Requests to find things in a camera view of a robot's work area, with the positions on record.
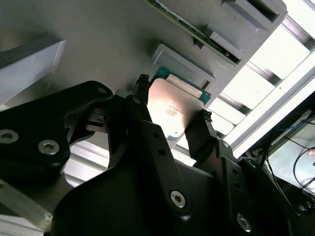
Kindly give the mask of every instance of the gray metal panel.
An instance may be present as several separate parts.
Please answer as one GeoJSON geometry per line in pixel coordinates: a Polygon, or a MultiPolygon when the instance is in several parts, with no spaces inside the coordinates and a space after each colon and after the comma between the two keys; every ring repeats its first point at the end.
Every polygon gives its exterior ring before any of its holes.
{"type": "Polygon", "coordinates": [[[57,68],[65,41],[46,37],[0,53],[0,104],[57,68]]]}
{"type": "Polygon", "coordinates": [[[241,50],[242,63],[227,69],[224,59],[210,49],[194,46],[189,34],[139,0],[13,0],[3,3],[1,10],[12,35],[22,29],[32,32],[40,28],[68,40],[55,81],[63,87],[97,80],[112,90],[128,89],[139,74],[154,75],[158,67],[152,65],[149,54],[161,40],[220,80],[209,90],[214,99],[270,35],[268,31],[249,28],[226,11],[221,0],[163,3],[196,27],[208,24],[241,50]]]}
{"type": "MultiPolygon", "coordinates": [[[[306,124],[303,129],[290,138],[303,146],[311,148],[315,146],[314,133],[315,126],[306,124]]],[[[272,154],[269,156],[269,162],[273,168],[274,174],[300,187],[293,176],[293,163],[303,151],[305,151],[305,149],[297,144],[289,140],[284,141],[282,146],[273,150],[272,154]]],[[[307,155],[306,153],[298,161],[296,165],[296,175],[297,179],[302,184],[306,184],[308,180],[314,177],[315,166],[313,163],[315,163],[315,155],[307,155]]],[[[315,192],[315,182],[310,184],[308,189],[315,192]]]]}

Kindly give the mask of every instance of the wire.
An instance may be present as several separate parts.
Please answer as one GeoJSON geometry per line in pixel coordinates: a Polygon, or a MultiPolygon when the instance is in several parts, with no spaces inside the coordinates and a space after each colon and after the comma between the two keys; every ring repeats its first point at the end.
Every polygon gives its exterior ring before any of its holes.
{"type": "Polygon", "coordinates": [[[287,127],[287,128],[283,128],[283,129],[277,129],[277,131],[284,131],[284,130],[287,130],[287,129],[297,129],[297,128],[299,128],[299,127],[301,127],[303,125],[303,122],[304,121],[300,121],[300,123],[298,123],[295,126],[291,126],[291,127],[287,127]]]}
{"type": "Polygon", "coordinates": [[[300,147],[302,147],[302,148],[305,148],[305,149],[310,149],[309,147],[303,146],[303,145],[301,145],[301,144],[297,143],[296,141],[293,141],[292,139],[289,139],[289,138],[287,138],[287,137],[283,137],[283,138],[284,138],[284,139],[288,139],[288,140],[290,140],[291,142],[293,142],[293,143],[297,144],[298,146],[300,146],[300,147]]]}
{"type": "Polygon", "coordinates": [[[296,160],[295,160],[295,162],[294,162],[294,164],[293,164],[293,175],[294,175],[294,178],[295,178],[295,180],[299,183],[299,185],[302,187],[302,189],[304,190],[305,189],[305,187],[304,187],[304,185],[303,184],[301,184],[300,183],[300,181],[297,179],[297,177],[296,177],[296,173],[295,173],[295,169],[296,169],[296,164],[297,164],[297,162],[300,160],[300,158],[303,156],[303,154],[305,154],[308,150],[311,150],[311,149],[313,149],[313,148],[315,148],[315,146],[314,147],[312,147],[312,148],[308,148],[308,149],[306,149],[304,152],[302,152],[297,158],[296,158],[296,160]]]}
{"type": "Polygon", "coordinates": [[[302,121],[303,123],[307,123],[307,124],[312,124],[312,125],[315,125],[315,123],[312,123],[310,121],[302,121]]]}
{"type": "Polygon", "coordinates": [[[278,185],[278,182],[276,181],[275,174],[274,174],[274,172],[273,172],[273,170],[272,170],[272,168],[271,168],[271,165],[270,165],[270,163],[269,163],[269,155],[267,155],[266,161],[267,161],[267,164],[268,164],[268,166],[269,166],[269,169],[270,169],[272,178],[274,179],[275,185],[276,185],[277,189],[280,191],[280,193],[282,193],[282,190],[281,190],[280,186],[278,185]]]}
{"type": "Polygon", "coordinates": [[[308,196],[308,197],[311,197],[310,195],[308,195],[308,194],[306,194],[306,193],[304,192],[304,189],[306,189],[306,187],[309,186],[309,185],[310,185],[311,183],[313,183],[314,181],[315,181],[315,177],[312,178],[310,181],[308,181],[308,182],[303,186],[302,192],[303,192],[304,195],[306,195],[306,196],[308,196]]]}

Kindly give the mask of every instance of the black plastic bracket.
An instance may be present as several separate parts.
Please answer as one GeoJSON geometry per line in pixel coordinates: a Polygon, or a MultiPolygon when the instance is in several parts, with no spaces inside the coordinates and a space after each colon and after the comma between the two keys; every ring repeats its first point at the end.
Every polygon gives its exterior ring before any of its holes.
{"type": "Polygon", "coordinates": [[[89,81],[1,112],[0,130],[12,130],[18,138],[0,143],[0,176],[28,183],[56,179],[69,159],[69,143],[94,134],[81,117],[112,96],[106,86],[89,81]],[[56,153],[40,152],[39,144],[46,140],[58,145],[56,153]]]}
{"type": "Polygon", "coordinates": [[[211,125],[211,113],[201,111],[185,134],[190,156],[197,162],[194,167],[211,174],[221,184],[225,197],[225,215],[231,222],[232,232],[239,235],[254,235],[249,197],[242,168],[233,157],[231,147],[223,140],[217,139],[211,125]]]}

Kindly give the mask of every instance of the black cable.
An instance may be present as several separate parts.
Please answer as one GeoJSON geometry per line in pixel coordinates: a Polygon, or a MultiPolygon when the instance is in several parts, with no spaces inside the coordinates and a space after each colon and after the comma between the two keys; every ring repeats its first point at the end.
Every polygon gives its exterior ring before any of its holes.
{"type": "Polygon", "coordinates": [[[283,138],[284,138],[284,139],[288,139],[288,140],[290,140],[291,142],[293,142],[293,143],[297,144],[298,146],[300,146],[300,147],[302,147],[302,148],[305,148],[305,149],[310,149],[309,147],[303,146],[303,145],[301,145],[301,144],[297,143],[296,141],[294,141],[294,140],[292,140],[292,139],[289,139],[289,138],[287,138],[287,137],[283,137],[283,138]]]}
{"type": "Polygon", "coordinates": [[[315,125],[315,123],[312,123],[310,121],[302,121],[303,123],[307,123],[307,124],[312,124],[312,125],[315,125]]]}
{"type": "Polygon", "coordinates": [[[278,182],[276,181],[276,176],[275,176],[275,174],[274,174],[274,172],[273,172],[273,170],[271,168],[271,165],[269,163],[269,155],[267,155],[266,161],[267,161],[267,164],[269,166],[272,178],[274,179],[275,185],[276,185],[277,189],[280,191],[280,193],[282,193],[282,190],[281,190],[280,186],[278,185],[278,182]]]}
{"type": "Polygon", "coordinates": [[[301,158],[301,156],[303,156],[303,154],[305,154],[308,150],[311,150],[311,149],[314,149],[315,148],[315,146],[314,147],[311,147],[311,148],[308,148],[308,149],[306,149],[304,152],[302,152],[297,158],[296,158],[296,160],[295,160],[295,162],[294,162],[294,164],[293,164],[293,175],[294,175],[294,178],[295,178],[295,180],[299,183],[299,185],[303,188],[304,187],[304,185],[303,184],[301,184],[300,183],[300,181],[297,179],[297,177],[296,177],[296,173],[295,173],[295,169],[296,169],[296,164],[297,164],[297,162],[299,161],[299,159],[301,158]]]}
{"type": "Polygon", "coordinates": [[[303,193],[305,196],[311,197],[310,195],[308,195],[308,194],[306,194],[306,193],[304,192],[304,189],[305,189],[307,186],[309,186],[311,183],[313,183],[314,181],[315,181],[315,177],[312,178],[311,180],[309,180],[309,181],[303,186],[303,188],[302,188],[302,193],[303,193]]]}

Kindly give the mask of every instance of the screw head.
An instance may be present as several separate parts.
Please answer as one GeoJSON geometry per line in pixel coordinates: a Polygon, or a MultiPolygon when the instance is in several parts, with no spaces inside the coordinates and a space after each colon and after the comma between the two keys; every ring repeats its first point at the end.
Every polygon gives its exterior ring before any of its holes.
{"type": "Polygon", "coordinates": [[[245,230],[247,233],[252,231],[252,228],[251,228],[249,221],[244,216],[242,216],[240,213],[237,214],[236,219],[243,230],[245,230]]]}
{"type": "Polygon", "coordinates": [[[140,100],[138,98],[134,97],[133,100],[134,100],[135,103],[141,104],[141,102],[140,102],[140,100]]]}
{"type": "Polygon", "coordinates": [[[223,140],[222,140],[222,143],[223,143],[223,145],[224,145],[226,148],[229,147],[229,144],[228,144],[226,141],[223,141],[223,140]]]}
{"type": "Polygon", "coordinates": [[[171,200],[178,208],[183,208],[186,204],[183,194],[176,190],[171,192],[171,200]]]}
{"type": "Polygon", "coordinates": [[[101,92],[101,93],[104,93],[104,94],[107,93],[106,89],[104,89],[104,88],[98,88],[97,90],[98,90],[99,92],[101,92]]]}
{"type": "Polygon", "coordinates": [[[0,130],[0,144],[11,144],[19,139],[19,134],[11,129],[0,130]]]}
{"type": "Polygon", "coordinates": [[[55,155],[59,149],[59,144],[54,140],[47,139],[38,144],[38,150],[46,155],[55,155]]]}

